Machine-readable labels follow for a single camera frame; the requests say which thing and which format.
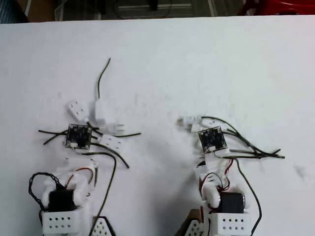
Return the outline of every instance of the red chair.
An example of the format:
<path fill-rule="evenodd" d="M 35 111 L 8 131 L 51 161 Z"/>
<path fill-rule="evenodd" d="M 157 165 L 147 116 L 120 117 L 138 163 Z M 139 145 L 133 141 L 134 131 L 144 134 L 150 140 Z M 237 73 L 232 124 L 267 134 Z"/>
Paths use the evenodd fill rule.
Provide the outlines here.
<path fill-rule="evenodd" d="M 247 0 L 239 16 L 254 9 L 254 15 L 313 15 L 315 0 Z"/>

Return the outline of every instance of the black wire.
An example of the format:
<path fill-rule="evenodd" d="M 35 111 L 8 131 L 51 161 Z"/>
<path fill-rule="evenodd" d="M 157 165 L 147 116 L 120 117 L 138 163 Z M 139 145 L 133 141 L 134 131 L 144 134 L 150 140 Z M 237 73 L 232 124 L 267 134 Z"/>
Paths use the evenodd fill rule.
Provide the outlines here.
<path fill-rule="evenodd" d="M 257 151 L 259 151 L 259 152 L 261 152 L 261 153 L 263 153 L 263 154 L 265 154 L 265 155 L 267 155 L 267 156 L 277 157 L 277 158 L 282 158 L 282 159 L 285 158 L 284 156 L 281 156 L 281 155 L 276 154 L 276 153 L 279 152 L 281 149 L 278 149 L 277 151 L 272 152 L 272 153 L 270 153 L 270 152 L 265 152 L 265 151 L 262 151 L 261 149 L 257 148 L 255 145 L 251 144 L 251 143 L 250 143 L 246 138 L 244 138 L 242 135 L 237 135 L 236 133 L 233 133 L 233 134 L 231 134 L 231 135 L 233 135 L 233 136 L 235 136 L 235 137 L 241 139 L 243 142 L 245 142 L 249 147 L 251 147 L 251 148 L 253 149 L 253 151 L 255 152 L 255 154 L 257 154 Z"/>
<path fill-rule="evenodd" d="M 45 131 L 45 130 L 38 130 L 40 133 L 44 133 L 44 134 L 58 134 L 58 135 L 66 135 L 64 133 L 60 133 L 60 132 L 50 132 L 50 131 Z"/>
<path fill-rule="evenodd" d="M 99 211 L 96 215 L 96 220 L 94 221 L 92 227 L 91 227 L 91 230 L 90 230 L 90 233 L 89 233 L 89 236 L 92 235 L 93 233 L 93 230 L 94 230 L 94 227 L 96 225 L 96 222 L 97 222 L 97 219 L 99 218 L 104 206 L 105 206 L 105 202 L 106 202 L 106 199 L 107 199 L 107 196 L 108 196 L 108 193 L 109 193 L 109 189 L 112 185 L 112 182 L 113 182 L 113 178 L 114 178 L 114 175 L 115 175 L 115 171 L 116 171 L 116 165 L 117 165 L 117 160 L 115 158 L 114 155 L 110 154 L 110 153 L 106 153 L 106 152 L 86 152 L 86 153 L 82 153 L 82 155 L 86 155 L 86 156 L 90 156 L 90 155 L 107 155 L 107 156 L 110 156 L 113 158 L 114 160 L 114 167 L 113 167 L 113 172 L 112 172 L 112 175 L 111 175 L 111 178 L 109 180 L 109 183 L 108 183 L 108 187 L 107 187 L 107 190 L 106 190 L 106 193 L 105 193 L 105 197 L 104 197 L 104 200 L 103 200 L 103 203 L 101 205 L 101 207 L 99 208 Z"/>
<path fill-rule="evenodd" d="M 255 232 L 255 229 L 257 228 L 257 225 L 259 224 L 259 222 L 260 222 L 260 220 L 261 220 L 261 218 L 262 218 L 261 206 L 260 206 L 260 203 L 259 203 L 259 200 L 258 200 L 258 197 L 257 197 L 255 191 L 253 190 L 251 184 L 250 184 L 249 181 L 247 180 L 247 178 L 246 178 L 246 176 L 244 175 L 244 173 L 241 171 L 239 160 L 238 160 L 237 158 L 235 158 L 235 161 L 236 161 L 236 163 L 237 163 L 238 171 L 239 171 L 240 174 L 243 176 L 243 178 L 244 178 L 245 182 L 247 183 L 248 187 L 251 189 L 252 194 L 254 195 L 255 200 L 256 200 L 256 202 L 257 202 L 257 205 L 258 205 L 259 217 L 258 217 L 258 219 L 257 219 L 257 221 L 256 221 L 256 223 L 255 223 L 255 225 L 254 225 L 253 228 L 252 228 L 252 234 L 251 234 L 251 236 L 253 236 L 253 234 L 254 234 L 254 232 Z"/>
<path fill-rule="evenodd" d="M 231 133 L 227 133 L 227 132 L 223 132 L 225 134 L 229 134 L 229 135 L 233 135 L 239 139 L 241 139 L 243 142 L 245 142 L 249 147 L 251 147 L 253 149 L 253 151 L 255 153 L 257 153 L 257 151 L 260 151 L 261 153 L 265 154 L 265 155 L 269 155 L 269 156 L 272 156 L 272 157 L 278 157 L 278 158 L 285 158 L 284 156 L 278 156 L 276 154 L 272 154 L 272 153 L 268 153 L 268 152 L 265 152 L 265 151 L 262 151 L 260 150 L 259 148 L 257 148 L 256 146 L 252 145 L 247 139 L 245 139 L 238 131 L 235 127 L 233 127 L 233 125 L 231 125 L 230 123 L 228 123 L 227 121 L 223 120 L 223 119 L 220 119 L 220 118 L 217 118 L 217 117 L 210 117 L 210 116 L 204 116 L 204 117 L 201 117 L 201 118 L 209 118 L 209 119 L 215 119 L 215 120 L 219 120 L 227 125 L 229 125 L 233 130 L 231 129 L 227 129 L 227 131 L 231 132 Z"/>
<path fill-rule="evenodd" d="M 68 130 L 64 130 L 61 133 L 57 133 L 55 134 L 53 137 L 51 137 L 50 139 L 48 139 L 46 142 L 43 143 L 43 145 L 48 144 L 50 141 L 52 141 L 53 139 L 55 139 L 56 137 L 58 137 L 59 135 L 64 135 Z"/>
<path fill-rule="evenodd" d="M 141 135 L 141 133 L 125 134 L 125 135 L 113 135 L 113 136 L 116 138 L 125 138 L 125 137 L 137 136 L 137 135 Z"/>
<path fill-rule="evenodd" d="M 218 177 L 218 179 L 220 180 L 220 182 L 221 182 L 221 188 L 223 188 L 223 182 L 222 182 L 222 179 L 220 178 L 220 176 L 217 174 L 217 173 L 215 173 L 215 172 L 210 172 L 210 173 L 208 173 L 208 177 L 209 177 L 209 175 L 211 175 L 211 174 L 214 174 L 214 175 L 216 175 L 217 177 Z"/>
<path fill-rule="evenodd" d="M 98 127 L 93 127 L 90 122 L 87 122 L 87 124 L 88 124 L 88 126 L 90 126 L 90 127 L 92 128 L 92 130 L 93 130 L 96 134 L 98 134 L 98 135 L 100 135 L 100 136 L 103 136 L 103 133 L 101 133 L 101 132 L 98 131 L 98 130 L 99 130 Z"/>
<path fill-rule="evenodd" d="M 106 66 L 104 67 L 102 73 L 100 74 L 100 76 L 99 76 L 99 78 L 98 78 L 98 82 L 97 82 L 97 93 L 98 93 L 98 98 L 99 98 L 99 99 L 100 99 L 100 94 L 99 94 L 99 83 L 100 83 L 100 79 L 102 78 L 102 75 L 103 75 L 104 71 L 105 71 L 106 68 L 108 67 L 109 62 L 110 62 L 110 59 L 111 59 L 111 58 L 108 59 L 108 62 L 107 62 L 107 64 L 106 64 Z"/>
<path fill-rule="evenodd" d="M 38 217 L 39 217 L 39 221 L 40 221 L 40 224 L 43 226 L 43 218 L 41 216 L 41 213 L 43 212 L 43 210 L 39 210 L 39 213 L 38 213 Z"/>
<path fill-rule="evenodd" d="M 105 145 L 102 145 L 102 144 L 98 144 L 98 143 L 91 143 L 91 145 L 94 145 L 94 146 L 97 146 L 97 147 L 100 147 L 100 148 L 104 148 L 106 150 L 109 150 L 111 151 L 112 153 L 114 153 L 115 155 L 117 155 L 122 161 L 123 163 L 125 164 L 125 166 L 129 169 L 130 166 L 128 165 L 128 163 L 124 160 L 124 158 L 118 153 L 116 152 L 115 150 L 112 150 L 110 147 L 107 147 Z"/>
<path fill-rule="evenodd" d="M 96 129 L 94 129 L 94 128 L 93 128 L 93 131 L 94 131 L 96 134 L 100 135 L 100 136 L 103 135 L 103 133 L 99 132 L 98 130 L 96 130 Z"/>
<path fill-rule="evenodd" d="M 45 210 L 46 208 L 44 207 L 43 203 L 41 202 L 41 200 L 35 196 L 35 194 L 33 193 L 32 191 L 32 185 L 33 185 L 33 181 L 34 181 L 34 178 L 36 176 L 49 176 L 55 183 L 56 183 L 56 189 L 65 189 L 65 187 L 60 184 L 59 182 L 59 179 L 54 176 L 53 174 L 51 173 L 47 173 L 47 172 L 37 172 L 35 174 L 32 175 L 32 177 L 30 178 L 30 181 L 29 181 L 29 194 L 34 198 L 34 200 L 39 204 L 40 206 L 40 209 L 41 210 Z"/>

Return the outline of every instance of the electronic component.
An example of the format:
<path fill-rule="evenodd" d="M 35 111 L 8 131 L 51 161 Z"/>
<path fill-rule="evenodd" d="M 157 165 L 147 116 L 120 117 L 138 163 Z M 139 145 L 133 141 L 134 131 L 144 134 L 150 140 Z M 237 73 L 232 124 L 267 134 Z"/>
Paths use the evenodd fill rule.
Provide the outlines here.
<path fill-rule="evenodd" d="M 220 192 L 220 213 L 244 213 L 245 200 L 243 194 Z"/>
<path fill-rule="evenodd" d="M 70 124 L 66 138 L 66 148 L 90 149 L 92 127 Z"/>
<path fill-rule="evenodd" d="M 48 210 L 50 212 L 72 211 L 77 209 L 73 202 L 73 189 L 60 189 L 50 192 Z"/>
<path fill-rule="evenodd" d="M 204 153 L 227 148 L 221 127 L 214 127 L 198 132 Z"/>

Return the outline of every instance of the white plastic bracket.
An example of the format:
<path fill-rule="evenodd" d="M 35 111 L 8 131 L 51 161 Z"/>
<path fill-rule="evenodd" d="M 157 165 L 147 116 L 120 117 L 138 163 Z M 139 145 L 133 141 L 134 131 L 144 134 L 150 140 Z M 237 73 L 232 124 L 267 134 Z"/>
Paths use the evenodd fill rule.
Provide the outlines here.
<path fill-rule="evenodd" d="M 202 224 L 200 224 L 197 220 L 192 220 L 184 236 L 199 236 L 202 232 Z"/>
<path fill-rule="evenodd" d="M 85 123 L 89 121 L 89 115 L 87 111 L 77 100 L 72 100 L 69 102 L 68 108 L 70 113 L 77 119 L 77 121 Z"/>
<path fill-rule="evenodd" d="M 98 218 L 92 236 L 112 236 L 104 218 Z"/>
<path fill-rule="evenodd" d="M 212 213 L 211 235 L 216 236 L 250 236 L 250 214 L 248 213 Z"/>
<path fill-rule="evenodd" d="M 80 231 L 81 209 L 64 212 L 44 212 L 43 234 L 74 234 Z"/>
<path fill-rule="evenodd" d="M 120 138 L 116 138 L 114 136 L 104 134 L 102 137 L 99 138 L 98 142 L 112 150 L 115 150 L 119 154 L 123 151 L 124 142 Z"/>

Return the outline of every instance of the circuit board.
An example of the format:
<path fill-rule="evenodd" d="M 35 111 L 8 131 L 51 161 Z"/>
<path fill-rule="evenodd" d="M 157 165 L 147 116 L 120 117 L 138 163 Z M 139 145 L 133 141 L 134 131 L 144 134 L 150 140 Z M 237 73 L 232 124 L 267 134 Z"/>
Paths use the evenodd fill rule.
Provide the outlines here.
<path fill-rule="evenodd" d="M 221 127 L 217 126 L 198 132 L 204 153 L 227 148 Z"/>
<path fill-rule="evenodd" d="M 70 124 L 65 142 L 66 148 L 90 149 L 92 127 Z"/>

